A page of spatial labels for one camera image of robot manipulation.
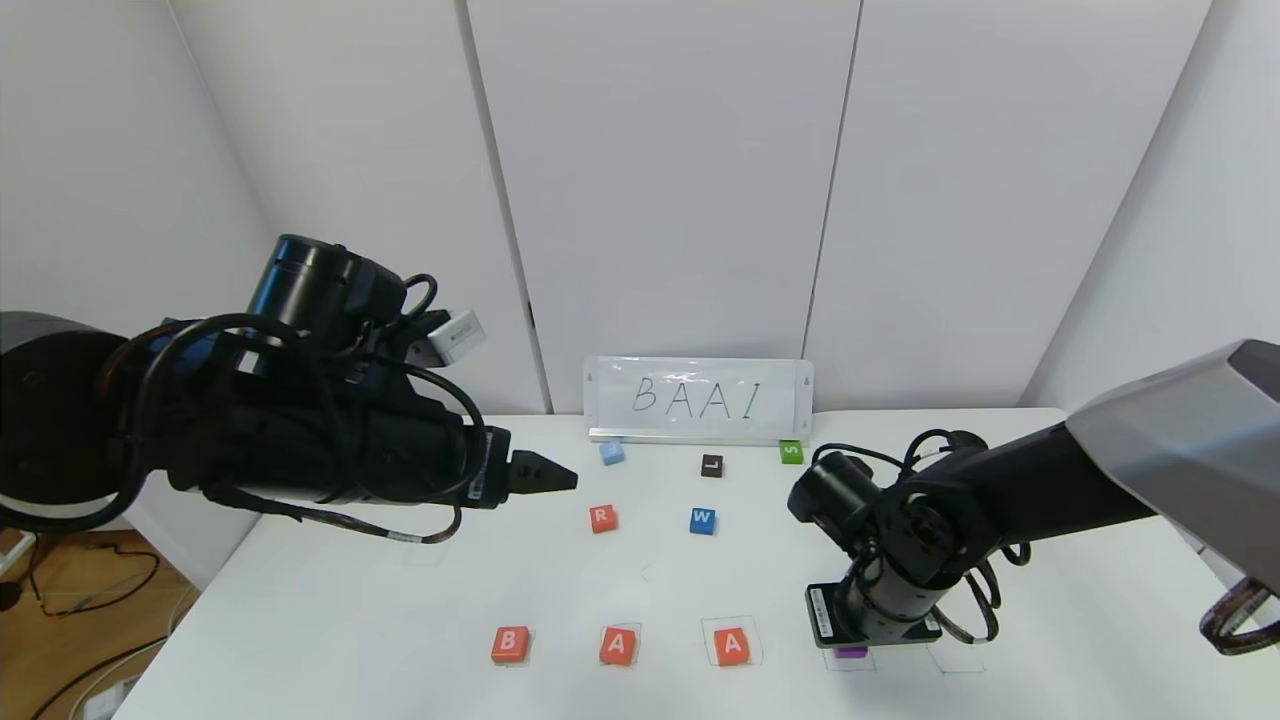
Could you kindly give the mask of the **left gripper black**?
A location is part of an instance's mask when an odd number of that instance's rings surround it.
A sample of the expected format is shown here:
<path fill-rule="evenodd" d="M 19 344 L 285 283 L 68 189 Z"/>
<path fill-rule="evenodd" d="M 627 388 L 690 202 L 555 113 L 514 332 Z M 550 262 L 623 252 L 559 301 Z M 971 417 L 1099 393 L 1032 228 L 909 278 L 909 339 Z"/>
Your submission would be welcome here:
<path fill-rule="evenodd" d="M 485 427 L 479 407 L 456 383 L 428 377 L 428 383 L 457 400 L 457 414 L 420 395 L 410 377 L 385 377 L 370 409 L 370 492 L 389 503 L 440 503 L 494 509 L 503 501 L 506 433 Z M 511 454 L 507 491 L 541 495 L 576 489 L 579 474 L 526 450 Z"/>

